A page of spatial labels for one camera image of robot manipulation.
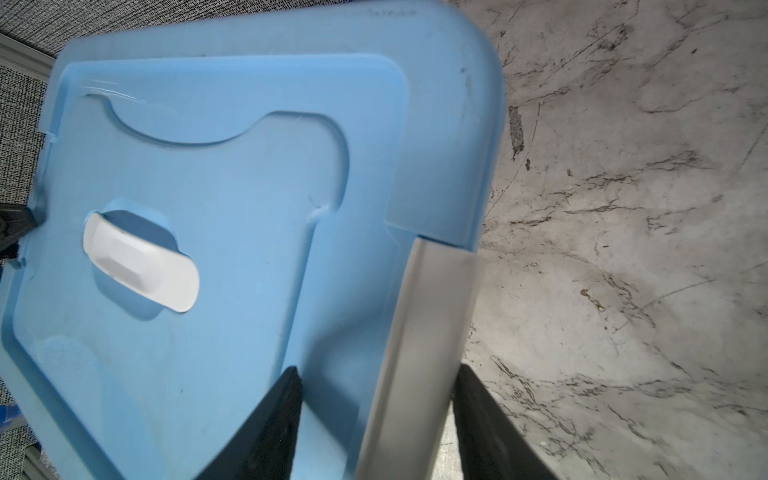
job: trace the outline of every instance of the black bracket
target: black bracket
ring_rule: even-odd
[[[556,480],[467,365],[453,387],[465,480]]]
[[[301,379],[291,366],[197,480],[288,480],[301,402]]]
[[[18,255],[18,239],[38,226],[26,205],[0,204],[0,259]]]

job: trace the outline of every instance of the gray carpet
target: gray carpet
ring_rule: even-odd
[[[48,55],[73,38],[202,18],[286,10],[344,0],[0,0],[0,32]],[[25,204],[43,142],[36,131],[45,84],[0,66],[0,202]],[[0,402],[10,398],[0,379]],[[0,436],[0,480],[21,478],[28,427]]]
[[[56,56],[73,38],[201,18],[287,10],[343,0],[2,0],[0,31]]]

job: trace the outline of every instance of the blue object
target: blue object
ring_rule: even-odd
[[[22,411],[15,403],[0,405],[0,435],[16,426],[26,425]]]
[[[476,248],[503,99],[493,46],[436,2],[70,43],[40,227],[0,283],[0,375],[62,476],[194,478],[291,365],[293,478],[351,476],[413,240]],[[91,263],[95,211],[195,262],[191,310]]]

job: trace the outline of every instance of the marble countertop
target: marble countertop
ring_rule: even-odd
[[[768,478],[768,3],[454,5],[508,103],[465,362],[561,478]]]

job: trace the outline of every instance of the gray plastic edge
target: gray plastic edge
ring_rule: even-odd
[[[55,58],[0,34],[0,65],[48,82]]]
[[[363,436],[356,480],[432,472],[479,291],[482,258],[417,238]]]

